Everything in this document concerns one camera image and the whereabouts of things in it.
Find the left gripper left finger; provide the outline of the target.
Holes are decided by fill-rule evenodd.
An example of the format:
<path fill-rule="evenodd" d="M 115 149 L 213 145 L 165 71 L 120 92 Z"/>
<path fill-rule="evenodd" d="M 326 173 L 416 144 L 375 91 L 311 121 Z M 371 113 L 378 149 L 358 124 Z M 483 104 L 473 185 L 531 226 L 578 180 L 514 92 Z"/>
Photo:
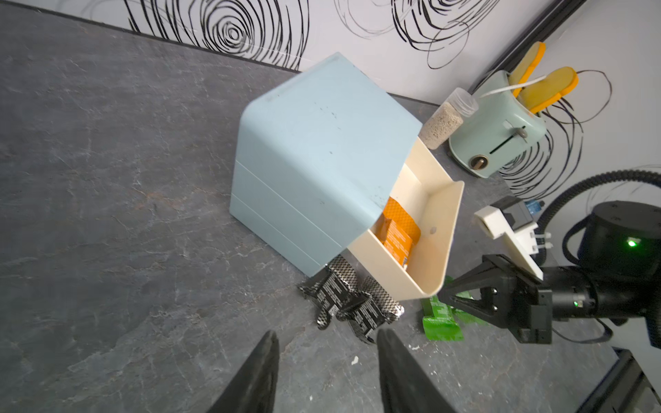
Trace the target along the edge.
<path fill-rule="evenodd" d="M 272 412 L 279 361 L 277 334 L 268 330 L 208 412 Z"/>

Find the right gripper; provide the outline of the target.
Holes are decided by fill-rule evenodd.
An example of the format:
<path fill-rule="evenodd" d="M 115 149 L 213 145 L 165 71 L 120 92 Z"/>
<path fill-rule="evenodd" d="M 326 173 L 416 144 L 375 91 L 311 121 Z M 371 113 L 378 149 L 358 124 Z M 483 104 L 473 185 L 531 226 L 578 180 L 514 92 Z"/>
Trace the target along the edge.
<path fill-rule="evenodd" d="M 552 342 L 551 288 L 503 255 L 483 256 L 464 273 L 447 273 L 437 298 L 464 323 L 487 322 L 520 343 Z"/>

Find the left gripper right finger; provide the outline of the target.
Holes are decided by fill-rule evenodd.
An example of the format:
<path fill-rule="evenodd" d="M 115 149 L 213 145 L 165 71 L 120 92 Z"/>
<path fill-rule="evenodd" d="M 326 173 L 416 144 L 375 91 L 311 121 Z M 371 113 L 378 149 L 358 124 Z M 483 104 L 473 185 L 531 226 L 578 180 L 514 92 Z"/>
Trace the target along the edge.
<path fill-rule="evenodd" d="M 393 330 L 378 332 L 377 347 L 385 412 L 455 413 Z"/>

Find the orange cookie pack front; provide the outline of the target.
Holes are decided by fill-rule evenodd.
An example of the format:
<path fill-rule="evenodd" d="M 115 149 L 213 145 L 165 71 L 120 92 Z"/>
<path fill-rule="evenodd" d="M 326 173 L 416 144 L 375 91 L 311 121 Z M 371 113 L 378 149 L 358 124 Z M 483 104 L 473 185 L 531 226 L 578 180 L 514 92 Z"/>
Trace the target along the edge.
<path fill-rule="evenodd" d="M 390 197 L 375 228 L 380 243 L 403 269 L 407 269 L 411 251 L 421 237 L 414 218 Z"/>

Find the light blue drawer cabinet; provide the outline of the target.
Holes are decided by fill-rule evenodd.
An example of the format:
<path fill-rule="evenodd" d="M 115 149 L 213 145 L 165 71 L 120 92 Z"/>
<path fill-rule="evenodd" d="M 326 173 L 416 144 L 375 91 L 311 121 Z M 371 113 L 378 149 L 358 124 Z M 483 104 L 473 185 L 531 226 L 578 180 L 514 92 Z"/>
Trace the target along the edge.
<path fill-rule="evenodd" d="M 421 126 L 336 53 L 242 113 L 231 215 L 314 276 L 378 220 Z"/>

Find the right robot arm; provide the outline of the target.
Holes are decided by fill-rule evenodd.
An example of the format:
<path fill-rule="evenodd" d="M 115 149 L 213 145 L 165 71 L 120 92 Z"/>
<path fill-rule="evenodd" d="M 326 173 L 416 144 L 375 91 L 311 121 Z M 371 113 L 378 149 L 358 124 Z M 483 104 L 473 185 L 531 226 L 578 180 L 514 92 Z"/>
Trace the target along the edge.
<path fill-rule="evenodd" d="M 660 210 L 633 201 L 605 201 L 568 231 L 581 236 L 576 252 L 562 247 L 564 266 L 547 266 L 547 226 L 579 195 L 604 184 L 659 186 L 645 170 L 602 173 L 574 184 L 539 218 L 527 204 L 507 196 L 476 213 L 483 231 L 504 241 L 505 254 L 485 255 L 480 265 L 449 282 L 438 295 L 448 306 L 508 330 L 518 342 L 549 344 L 553 324 L 595 319 L 601 341 L 613 325 L 643 318 L 653 347 L 660 344 Z"/>

